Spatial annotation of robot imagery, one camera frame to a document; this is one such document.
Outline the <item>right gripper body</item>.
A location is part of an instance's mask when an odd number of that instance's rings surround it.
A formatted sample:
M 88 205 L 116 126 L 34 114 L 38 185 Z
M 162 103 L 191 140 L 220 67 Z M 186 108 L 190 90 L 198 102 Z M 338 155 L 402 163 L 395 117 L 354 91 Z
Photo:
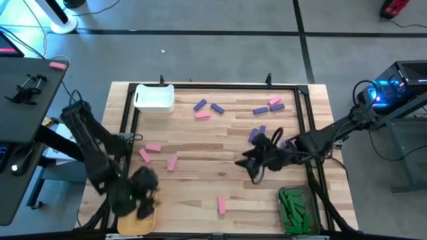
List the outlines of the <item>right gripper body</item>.
M 270 171 L 280 171 L 288 165 L 300 164 L 300 158 L 290 147 L 278 147 L 281 138 L 282 133 L 273 134 L 271 138 L 263 133 L 258 135 L 259 166 Z

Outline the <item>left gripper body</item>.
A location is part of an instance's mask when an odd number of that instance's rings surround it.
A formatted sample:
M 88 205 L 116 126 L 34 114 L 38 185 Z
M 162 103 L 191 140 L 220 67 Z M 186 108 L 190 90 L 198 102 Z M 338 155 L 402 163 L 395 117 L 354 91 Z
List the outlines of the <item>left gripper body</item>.
M 130 214 L 144 195 L 143 178 L 119 178 L 111 186 L 111 209 L 118 217 Z

